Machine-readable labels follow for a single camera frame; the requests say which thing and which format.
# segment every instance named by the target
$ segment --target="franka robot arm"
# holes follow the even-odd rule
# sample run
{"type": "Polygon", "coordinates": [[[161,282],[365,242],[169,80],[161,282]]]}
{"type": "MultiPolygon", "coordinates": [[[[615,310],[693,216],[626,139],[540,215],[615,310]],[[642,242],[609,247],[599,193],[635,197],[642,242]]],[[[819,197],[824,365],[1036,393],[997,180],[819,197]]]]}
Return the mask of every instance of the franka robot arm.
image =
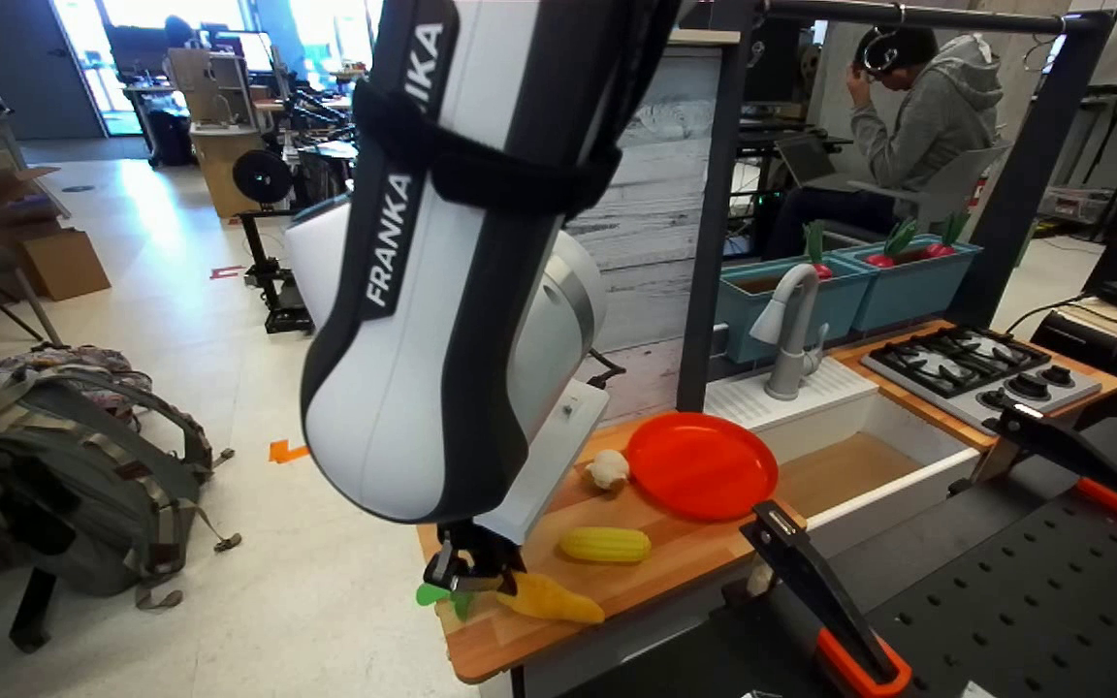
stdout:
{"type": "Polygon", "coordinates": [[[321,305],[302,428],[343,497],[440,525],[445,561],[480,552],[475,569],[516,565],[600,419],[604,397],[569,383],[600,322],[600,281],[556,233],[609,186],[675,12],[678,0],[384,3],[338,277],[297,266],[321,305]]]}

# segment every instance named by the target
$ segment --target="red plate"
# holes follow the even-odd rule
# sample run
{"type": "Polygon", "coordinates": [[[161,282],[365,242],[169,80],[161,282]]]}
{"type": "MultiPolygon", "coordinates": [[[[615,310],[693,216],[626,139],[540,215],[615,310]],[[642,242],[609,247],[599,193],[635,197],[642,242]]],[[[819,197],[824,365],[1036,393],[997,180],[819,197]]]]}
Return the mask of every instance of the red plate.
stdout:
{"type": "Polygon", "coordinates": [[[635,488],[682,520],[746,520],[781,485],[755,435],[699,411],[647,419],[626,459],[635,488]]]}

